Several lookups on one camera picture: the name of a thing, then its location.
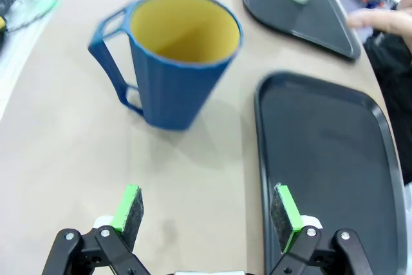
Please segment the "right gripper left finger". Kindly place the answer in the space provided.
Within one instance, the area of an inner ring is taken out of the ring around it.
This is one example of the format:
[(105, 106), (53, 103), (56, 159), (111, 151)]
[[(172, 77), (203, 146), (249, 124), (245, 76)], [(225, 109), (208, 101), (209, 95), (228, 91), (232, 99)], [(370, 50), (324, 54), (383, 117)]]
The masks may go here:
[(142, 190), (129, 185), (108, 224), (100, 224), (88, 233), (76, 229), (60, 230), (50, 249), (43, 274), (93, 274), (109, 267), (113, 274), (149, 274), (133, 254), (144, 215)]

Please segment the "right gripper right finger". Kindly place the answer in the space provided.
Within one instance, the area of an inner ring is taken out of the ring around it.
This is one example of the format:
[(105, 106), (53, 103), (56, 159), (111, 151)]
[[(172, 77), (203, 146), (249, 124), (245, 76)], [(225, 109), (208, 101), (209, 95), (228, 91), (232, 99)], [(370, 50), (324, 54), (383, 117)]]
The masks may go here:
[(287, 185), (276, 184), (270, 214), (281, 257), (271, 274), (303, 274), (317, 267), (323, 274), (372, 274), (358, 234), (339, 229), (330, 240), (316, 225), (305, 225)]

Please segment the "person's right hand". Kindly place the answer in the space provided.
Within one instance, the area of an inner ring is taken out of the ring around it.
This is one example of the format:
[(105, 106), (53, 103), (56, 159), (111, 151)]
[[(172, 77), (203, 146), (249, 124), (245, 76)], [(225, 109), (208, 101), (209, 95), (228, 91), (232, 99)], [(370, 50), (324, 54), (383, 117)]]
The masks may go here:
[(346, 20), (352, 28), (372, 27), (383, 32), (411, 37), (411, 0), (400, 0), (395, 10), (357, 10), (350, 13)]

